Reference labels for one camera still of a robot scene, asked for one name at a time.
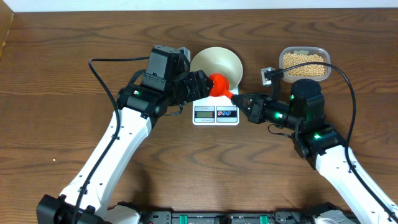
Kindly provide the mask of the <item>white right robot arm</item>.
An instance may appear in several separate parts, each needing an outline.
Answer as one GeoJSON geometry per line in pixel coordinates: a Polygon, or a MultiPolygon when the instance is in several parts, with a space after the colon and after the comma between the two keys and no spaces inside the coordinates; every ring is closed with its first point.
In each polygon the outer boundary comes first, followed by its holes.
{"type": "Polygon", "coordinates": [[[347,140],[325,121],[321,86],[311,79],[292,84],[289,103],[271,95],[233,95],[231,101],[252,123],[269,122],[293,130],[300,157],[337,190],[360,223],[395,223],[397,205],[366,173],[347,140]]]}

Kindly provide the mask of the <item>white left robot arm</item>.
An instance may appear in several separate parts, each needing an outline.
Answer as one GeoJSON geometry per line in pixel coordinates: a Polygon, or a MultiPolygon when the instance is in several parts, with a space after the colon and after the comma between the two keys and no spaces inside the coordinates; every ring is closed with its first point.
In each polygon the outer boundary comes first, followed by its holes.
{"type": "Polygon", "coordinates": [[[213,86],[201,70],[168,77],[137,72],[119,91],[111,122],[78,175],[57,198],[43,196],[36,209],[37,221],[139,223],[141,214],[136,209],[108,207],[121,174],[169,106],[206,98],[213,86]]]}

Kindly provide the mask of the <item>red measuring scoop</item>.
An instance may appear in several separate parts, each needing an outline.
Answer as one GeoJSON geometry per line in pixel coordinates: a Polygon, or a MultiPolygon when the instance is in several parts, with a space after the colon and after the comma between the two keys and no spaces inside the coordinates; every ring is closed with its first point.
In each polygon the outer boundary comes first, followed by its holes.
{"type": "Polygon", "coordinates": [[[225,76],[220,73],[213,73],[210,75],[210,79],[213,81],[213,87],[210,90],[210,96],[225,96],[228,99],[232,98],[233,94],[229,91],[229,81],[225,76]]]}

